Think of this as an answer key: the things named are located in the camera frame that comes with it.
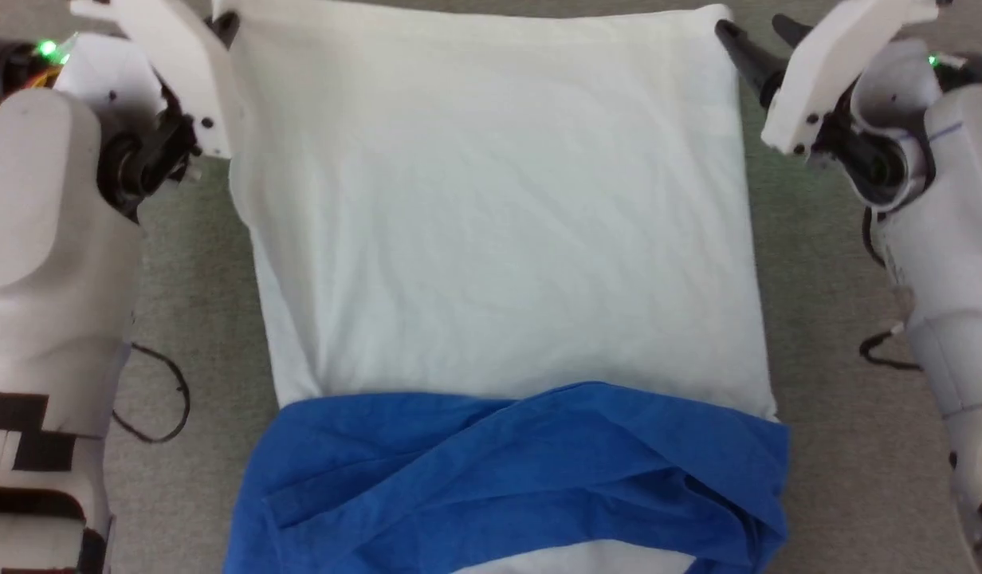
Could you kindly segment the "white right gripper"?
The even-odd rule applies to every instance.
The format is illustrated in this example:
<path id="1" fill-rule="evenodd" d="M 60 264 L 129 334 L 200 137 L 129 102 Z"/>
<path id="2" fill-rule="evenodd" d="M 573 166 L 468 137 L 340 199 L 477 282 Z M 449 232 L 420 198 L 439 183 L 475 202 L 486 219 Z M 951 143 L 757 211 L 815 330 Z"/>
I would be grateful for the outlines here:
<path id="1" fill-rule="evenodd" d="M 735 22 L 719 21 L 714 32 L 749 88 L 779 88 L 762 142 L 794 154 L 812 146 L 825 115 L 900 29 L 936 18 L 936 1 L 842 1 L 815 28 L 775 14 L 776 36 L 794 49 L 786 72 L 784 59 L 754 43 Z"/>

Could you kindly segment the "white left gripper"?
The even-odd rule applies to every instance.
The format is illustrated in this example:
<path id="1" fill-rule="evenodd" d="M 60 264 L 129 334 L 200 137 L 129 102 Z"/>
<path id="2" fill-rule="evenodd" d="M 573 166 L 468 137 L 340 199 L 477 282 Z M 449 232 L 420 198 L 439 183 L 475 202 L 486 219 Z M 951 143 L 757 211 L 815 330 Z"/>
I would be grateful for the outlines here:
<path id="1" fill-rule="evenodd" d="M 194 121 L 203 154 L 231 159 L 237 143 L 237 96 L 229 52 L 240 28 L 235 11 L 213 29 L 184 1 L 72 1 L 81 18 L 116 23 L 122 37 L 76 33 L 69 41 L 69 91 L 119 120 L 148 128 L 166 108 L 162 88 Z"/>

